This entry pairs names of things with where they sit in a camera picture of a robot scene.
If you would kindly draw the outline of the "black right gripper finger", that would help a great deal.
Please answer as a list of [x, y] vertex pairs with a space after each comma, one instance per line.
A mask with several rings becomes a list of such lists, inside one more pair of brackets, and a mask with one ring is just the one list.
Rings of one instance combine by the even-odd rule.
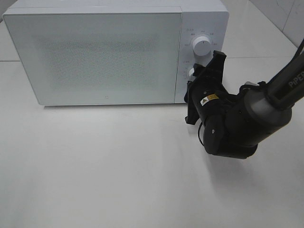
[[218, 76], [223, 76], [226, 57], [227, 55], [225, 53], [214, 50], [213, 57], [206, 66], [207, 70]]
[[195, 78], [206, 77], [208, 74], [207, 67], [201, 64], [195, 63], [193, 65], [194, 73], [193, 76]]

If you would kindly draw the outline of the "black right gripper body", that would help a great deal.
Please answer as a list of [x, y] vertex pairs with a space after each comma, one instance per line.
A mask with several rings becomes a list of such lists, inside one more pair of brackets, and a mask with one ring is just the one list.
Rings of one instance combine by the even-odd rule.
[[187, 83], [187, 124], [194, 125], [201, 120], [204, 126], [215, 123], [213, 117], [225, 124], [227, 112], [237, 102], [237, 95], [230, 94], [222, 84], [221, 72], [202, 72], [194, 81]]

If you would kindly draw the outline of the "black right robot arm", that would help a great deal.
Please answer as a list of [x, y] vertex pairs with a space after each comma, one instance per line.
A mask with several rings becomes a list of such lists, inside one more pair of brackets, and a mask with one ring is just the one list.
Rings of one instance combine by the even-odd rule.
[[194, 64], [184, 97], [185, 121], [201, 122], [198, 137], [208, 154], [246, 159], [290, 122], [294, 104], [304, 96], [304, 54], [296, 52], [270, 81], [245, 83], [236, 95], [222, 84], [225, 59], [214, 51], [206, 66]]

